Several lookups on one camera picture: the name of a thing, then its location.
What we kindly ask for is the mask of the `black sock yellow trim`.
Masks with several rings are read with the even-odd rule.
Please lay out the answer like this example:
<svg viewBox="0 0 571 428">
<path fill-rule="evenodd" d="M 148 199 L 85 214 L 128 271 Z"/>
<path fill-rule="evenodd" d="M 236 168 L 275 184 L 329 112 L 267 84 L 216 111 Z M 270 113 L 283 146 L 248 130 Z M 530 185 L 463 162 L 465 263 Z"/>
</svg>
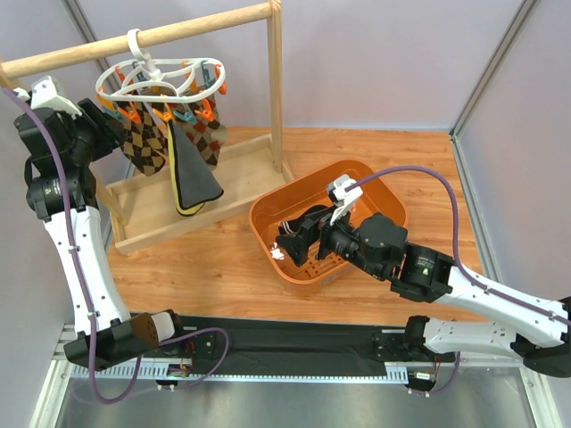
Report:
<svg viewBox="0 0 571 428">
<path fill-rule="evenodd" d="M 179 215 L 192 217 L 206 202 L 217 201 L 224 194 L 211 169 L 184 130 L 173 121 L 168 123 L 170 180 Z"/>
</svg>

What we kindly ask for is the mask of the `black striped ankle sock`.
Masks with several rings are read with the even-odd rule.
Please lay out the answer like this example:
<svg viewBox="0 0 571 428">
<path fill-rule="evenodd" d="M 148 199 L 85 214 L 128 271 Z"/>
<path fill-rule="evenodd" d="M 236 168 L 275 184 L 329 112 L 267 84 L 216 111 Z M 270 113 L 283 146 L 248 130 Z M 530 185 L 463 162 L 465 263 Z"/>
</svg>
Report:
<svg viewBox="0 0 571 428">
<path fill-rule="evenodd" d="M 313 214 L 313 213 L 320 212 L 322 210 L 326 210 L 326 209 L 327 209 L 326 205 L 322 205 L 322 204 L 314 205 L 314 206 L 308 208 L 306 211 L 304 211 L 298 218 L 293 218 L 293 219 L 284 221 L 282 223 L 282 226 L 283 226 L 283 228 L 288 227 L 290 230 L 297 230 L 300 227 L 301 223 L 304 221 L 306 216 Z"/>
</svg>

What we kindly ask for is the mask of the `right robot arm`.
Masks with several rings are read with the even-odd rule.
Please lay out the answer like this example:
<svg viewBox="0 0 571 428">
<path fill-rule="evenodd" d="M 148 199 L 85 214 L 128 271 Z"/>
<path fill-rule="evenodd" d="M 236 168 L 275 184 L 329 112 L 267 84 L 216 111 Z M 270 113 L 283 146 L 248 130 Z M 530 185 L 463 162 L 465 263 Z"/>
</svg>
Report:
<svg viewBox="0 0 571 428">
<path fill-rule="evenodd" d="M 471 352 L 520 358 L 543 375 L 570 376 L 570 300 L 547 300 L 497 283 L 452 257 L 409 243 L 406 228 L 376 213 L 357 227 L 347 217 L 332 221 L 323 208 L 283 221 L 277 245 L 296 266 L 316 244 L 317 259 L 334 253 L 392 292 L 416 302 L 469 310 L 485 322 L 449 322 L 411 317 L 402 345 L 413 351 L 446 354 Z"/>
</svg>

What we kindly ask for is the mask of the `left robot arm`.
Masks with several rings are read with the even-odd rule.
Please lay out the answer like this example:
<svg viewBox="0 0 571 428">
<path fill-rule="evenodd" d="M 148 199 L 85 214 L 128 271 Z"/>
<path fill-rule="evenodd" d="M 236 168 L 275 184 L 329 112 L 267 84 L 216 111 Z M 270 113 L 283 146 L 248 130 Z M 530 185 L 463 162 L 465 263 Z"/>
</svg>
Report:
<svg viewBox="0 0 571 428">
<path fill-rule="evenodd" d="M 55 105 L 31 109 L 14 126 L 29 151 L 27 204 L 54 243 L 72 299 L 76 337 L 64 345 L 65 357 L 102 371 L 181 335 L 180 318 L 170 309 L 129 313 L 105 254 L 89 166 L 122 144 L 118 120 L 86 98 L 75 112 Z"/>
</svg>

